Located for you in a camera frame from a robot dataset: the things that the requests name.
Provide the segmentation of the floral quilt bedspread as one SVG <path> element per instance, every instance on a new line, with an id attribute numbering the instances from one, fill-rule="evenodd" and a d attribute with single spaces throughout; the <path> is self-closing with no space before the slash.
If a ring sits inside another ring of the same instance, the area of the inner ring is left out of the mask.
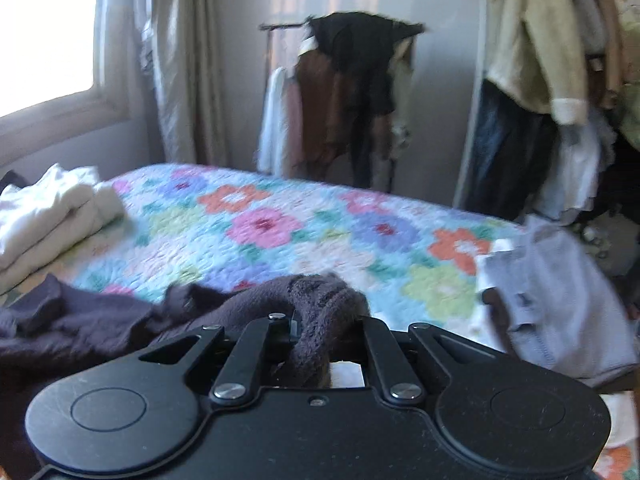
<path id="1" fill-rule="evenodd" d="M 348 186 L 233 169 L 154 165 L 114 178 L 122 218 L 1 298 L 48 275 L 159 304 L 171 285 L 233 292 L 294 274 L 334 274 L 392 330 L 435 324 L 481 340 L 475 260 L 521 228 L 497 218 Z"/>

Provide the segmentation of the dark purple knit sweater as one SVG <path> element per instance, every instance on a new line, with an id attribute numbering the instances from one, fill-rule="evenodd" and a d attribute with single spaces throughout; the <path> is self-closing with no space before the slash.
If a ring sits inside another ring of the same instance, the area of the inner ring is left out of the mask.
<path id="1" fill-rule="evenodd" d="M 86 292 L 48 275 L 1 310 L 2 472 L 12 479 L 38 472 L 24 417 L 51 382 L 205 325 L 238 336 L 271 313 L 289 316 L 299 328 L 299 341 L 274 369 L 274 381 L 323 388 L 338 340 L 370 310 L 366 296 L 334 274 L 280 276 L 233 292 L 171 285 L 159 304 Z"/>

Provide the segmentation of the beige jacket on rack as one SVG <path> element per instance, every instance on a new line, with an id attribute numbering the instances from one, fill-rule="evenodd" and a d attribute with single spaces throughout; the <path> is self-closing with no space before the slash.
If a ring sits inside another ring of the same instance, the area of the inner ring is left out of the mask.
<path id="1" fill-rule="evenodd" d="M 572 0 L 503 0 L 486 79 L 560 126 L 588 115 L 585 52 Z"/>

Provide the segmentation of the grey folded garment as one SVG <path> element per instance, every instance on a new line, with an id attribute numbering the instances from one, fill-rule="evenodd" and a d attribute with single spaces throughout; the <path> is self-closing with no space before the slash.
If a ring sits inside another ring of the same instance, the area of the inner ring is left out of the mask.
<path id="1" fill-rule="evenodd" d="M 498 292 L 501 349 L 595 387 L 639 364 L 623 303 L 570 231 L 529 216 L 476 259 L 476 288 Z"/>

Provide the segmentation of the clothes rack with dark garments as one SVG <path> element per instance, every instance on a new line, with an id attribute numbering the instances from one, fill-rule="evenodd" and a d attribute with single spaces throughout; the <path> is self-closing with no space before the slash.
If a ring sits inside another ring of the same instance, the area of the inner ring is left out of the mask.
<path id="1" fill-rule="evenodd" d="M 326 180 L 347 157 L 352 185 L 390 192 L 410 142 L 408 108 L 421 23 L 366 12 L 311 16 L 292 68 L 267 72 L 256 168 Z"/>

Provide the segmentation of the beige curtain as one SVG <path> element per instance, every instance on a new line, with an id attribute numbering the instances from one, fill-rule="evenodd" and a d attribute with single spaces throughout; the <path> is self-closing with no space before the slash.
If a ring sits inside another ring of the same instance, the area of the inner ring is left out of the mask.
<path id="1" fill-rule="evenodd" d="M 166 159 L 227 165 L 216 1 L 134 0 L 134 22 Z"/>

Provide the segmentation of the folded white blanket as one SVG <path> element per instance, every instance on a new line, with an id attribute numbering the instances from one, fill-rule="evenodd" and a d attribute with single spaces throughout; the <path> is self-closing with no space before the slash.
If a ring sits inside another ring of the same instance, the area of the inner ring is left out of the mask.
<path id="1" fill-rule="evenodd" d="M 122 200 L 96 167 L 55 164 L 26 188 L 9 185 L 1 192 L 1 291 L 124 214 Z"/>

